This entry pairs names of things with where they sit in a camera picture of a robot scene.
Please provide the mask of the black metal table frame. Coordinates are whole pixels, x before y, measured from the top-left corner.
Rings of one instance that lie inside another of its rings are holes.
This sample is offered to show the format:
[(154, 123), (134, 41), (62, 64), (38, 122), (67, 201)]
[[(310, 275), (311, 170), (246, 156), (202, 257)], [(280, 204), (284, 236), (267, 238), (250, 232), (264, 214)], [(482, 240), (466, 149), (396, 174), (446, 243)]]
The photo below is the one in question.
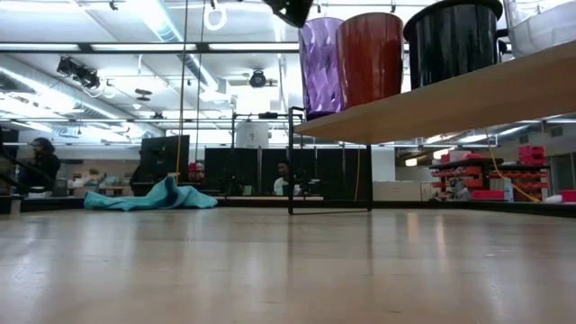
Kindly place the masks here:
[[(249, 197), (229, 197), (218, 199), (220, 208), (276, 208), (283, 209), (291, 215), (329, 214), (367, 212), (369, 210), (470, 210), (483, 212), (523, 213), (576, 219), (576, 203), (538, 203), (538, 202), (393, 202), (373, 201), (324, 201), (324, 200), (293, 200), (285, 197), (251, 199)], [(83, 210), (82, 198), (24, 198), (21, 196), (0, 196), (0, 218), (16, 216), (22, 212), (56, 212), (67, 210)]]

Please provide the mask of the black enamel mug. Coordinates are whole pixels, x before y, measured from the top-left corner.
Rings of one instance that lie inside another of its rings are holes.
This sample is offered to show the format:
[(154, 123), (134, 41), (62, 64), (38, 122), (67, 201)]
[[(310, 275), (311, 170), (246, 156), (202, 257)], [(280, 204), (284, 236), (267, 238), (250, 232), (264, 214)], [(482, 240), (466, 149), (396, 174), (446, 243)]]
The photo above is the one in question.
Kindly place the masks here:
[(413, 90), (498, 63), (499, 0), (441, 0), (406, 23)]

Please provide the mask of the black monitor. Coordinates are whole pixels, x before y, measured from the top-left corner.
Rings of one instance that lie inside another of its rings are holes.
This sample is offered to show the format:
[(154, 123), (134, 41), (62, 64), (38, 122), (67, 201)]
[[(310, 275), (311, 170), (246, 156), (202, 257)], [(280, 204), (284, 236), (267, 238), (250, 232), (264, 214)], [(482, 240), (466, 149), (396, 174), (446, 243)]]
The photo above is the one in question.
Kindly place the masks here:
[(190, 136), (144, 139), (140, 144), (142, 168), (154, 177), (178, 173), (187, 178)]

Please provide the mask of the wooden shelf black metal legs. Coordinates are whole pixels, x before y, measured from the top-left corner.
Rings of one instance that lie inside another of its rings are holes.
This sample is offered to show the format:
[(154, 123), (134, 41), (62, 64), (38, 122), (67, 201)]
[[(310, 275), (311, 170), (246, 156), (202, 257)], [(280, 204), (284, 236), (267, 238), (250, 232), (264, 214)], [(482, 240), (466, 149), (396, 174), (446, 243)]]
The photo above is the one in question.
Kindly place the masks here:
[(576, 41), (359, 105), (294, 128), (371, 147), (576, 113)]

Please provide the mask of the blue cloth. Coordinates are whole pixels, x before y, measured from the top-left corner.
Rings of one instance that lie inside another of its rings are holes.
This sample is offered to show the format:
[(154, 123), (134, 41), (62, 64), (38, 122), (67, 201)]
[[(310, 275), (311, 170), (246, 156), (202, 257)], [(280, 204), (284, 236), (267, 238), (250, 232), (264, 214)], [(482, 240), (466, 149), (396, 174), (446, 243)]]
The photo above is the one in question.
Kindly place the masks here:
[(90, 210), (148, 211), (182, 208), (210, 209), (218, 201), (193, 186), (178, 186), (173, 176), (167, 176), (144, 196), (111, 197), (95, 192), (85, 195), (84, 207)]

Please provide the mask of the white box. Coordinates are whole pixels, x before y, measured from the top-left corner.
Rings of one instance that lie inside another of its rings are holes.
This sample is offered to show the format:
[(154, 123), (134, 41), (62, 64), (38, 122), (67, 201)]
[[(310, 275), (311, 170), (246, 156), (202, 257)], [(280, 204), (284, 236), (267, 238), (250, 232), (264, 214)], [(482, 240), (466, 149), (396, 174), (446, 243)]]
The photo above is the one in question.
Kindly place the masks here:
[(269, 146), (269, 124), (246, 121), (235, 129), (235, 146), (241, 149), (267, 149)]

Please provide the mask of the person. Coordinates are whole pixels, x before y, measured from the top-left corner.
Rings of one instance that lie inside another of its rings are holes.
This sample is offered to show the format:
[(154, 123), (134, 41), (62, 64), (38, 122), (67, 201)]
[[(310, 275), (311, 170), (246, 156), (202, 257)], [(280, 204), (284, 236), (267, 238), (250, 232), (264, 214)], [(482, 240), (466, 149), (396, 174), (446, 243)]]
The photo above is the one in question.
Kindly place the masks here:
[(284, 187), (289, 184), (290, 166), (287, 161), (281, 161), (277, 164), (279, 177), (274, 181), (274, 194), (284, 195)]
[(154, 176), (142, 168), (141, 161), (130, 178), (130, 189), (134, 196), (145, 196), (154, 184)]
[(32, 141), (31, 146), (33, 157), (26, 165), (33, 167), (36, 171), (24, 169), (21, 172), (20, 180), (28, 187), (39, 187), (45, 194), (51, 193), (61, 162), (55, 154), (54, 146), (48, 139), (36, 138)]

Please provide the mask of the clear glass cup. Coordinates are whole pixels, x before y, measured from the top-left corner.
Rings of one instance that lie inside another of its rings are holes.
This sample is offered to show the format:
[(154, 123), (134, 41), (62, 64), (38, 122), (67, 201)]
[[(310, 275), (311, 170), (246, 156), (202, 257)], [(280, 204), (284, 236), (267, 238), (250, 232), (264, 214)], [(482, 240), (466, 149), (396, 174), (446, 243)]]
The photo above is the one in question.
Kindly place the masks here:
[(515, 59), (576, 41), (576, 0), (503, 0)]

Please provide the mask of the beige cabinet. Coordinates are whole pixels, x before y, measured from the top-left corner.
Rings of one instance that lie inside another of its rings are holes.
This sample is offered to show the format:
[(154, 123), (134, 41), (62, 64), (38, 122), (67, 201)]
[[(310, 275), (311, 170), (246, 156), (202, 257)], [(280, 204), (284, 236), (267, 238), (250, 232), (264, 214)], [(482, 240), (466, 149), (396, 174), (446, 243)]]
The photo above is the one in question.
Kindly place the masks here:
[(379, 202), (425, 201), (420, 182), (374, 182), (373, 199)]

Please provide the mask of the red bin rack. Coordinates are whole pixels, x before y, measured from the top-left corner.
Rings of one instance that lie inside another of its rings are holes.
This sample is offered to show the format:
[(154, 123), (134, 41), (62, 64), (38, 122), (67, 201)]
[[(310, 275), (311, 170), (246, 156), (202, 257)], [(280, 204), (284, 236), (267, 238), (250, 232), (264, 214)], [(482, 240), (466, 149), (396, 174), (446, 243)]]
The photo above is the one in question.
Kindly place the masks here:
[(514, 186), (513, 202), (536, 203), (549, 194), (549, 171), (542, 146), (521, 146), (515, 161), (498, 162), (491, 155), (490, 179), (503, 189), (503, 179), (510, 178)]

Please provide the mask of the storage rack grey orange bins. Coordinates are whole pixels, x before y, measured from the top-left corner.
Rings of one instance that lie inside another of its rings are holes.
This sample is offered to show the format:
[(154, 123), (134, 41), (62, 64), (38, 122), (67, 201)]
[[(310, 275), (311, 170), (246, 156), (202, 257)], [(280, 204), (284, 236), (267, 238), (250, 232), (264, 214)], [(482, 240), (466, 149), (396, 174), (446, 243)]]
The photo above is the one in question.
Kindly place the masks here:
[(505, 194), (491, 189), (491, 176), (495, 166), (503, 162), (487, 157), (467, 158), (429, 168), (436, 179), (431, 187), (436, 189), (433, 198), (438, 201), (503, 202)]

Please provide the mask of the red mug white inside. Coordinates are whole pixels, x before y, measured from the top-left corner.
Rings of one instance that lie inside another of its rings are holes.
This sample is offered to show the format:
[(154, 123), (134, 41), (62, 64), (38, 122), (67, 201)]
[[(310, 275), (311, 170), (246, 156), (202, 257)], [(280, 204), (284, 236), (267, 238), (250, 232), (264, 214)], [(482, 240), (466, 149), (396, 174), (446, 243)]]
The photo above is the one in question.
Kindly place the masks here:
[(401, 92), (403, 22), (392, 13), (362, 13), (337, 29), (337, 71), (345, 110)]

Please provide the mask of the purple plastic tumbler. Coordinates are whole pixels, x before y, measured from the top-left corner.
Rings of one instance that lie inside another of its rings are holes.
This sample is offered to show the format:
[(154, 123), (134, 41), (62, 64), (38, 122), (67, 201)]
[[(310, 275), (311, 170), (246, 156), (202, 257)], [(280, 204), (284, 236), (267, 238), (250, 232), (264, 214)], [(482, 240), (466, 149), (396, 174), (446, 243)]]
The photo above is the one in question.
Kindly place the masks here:
[(299, 30), (302, 97), (308, 121), (342, 109), (337, 30), (343, 22), (332, 17), (316, 18)]

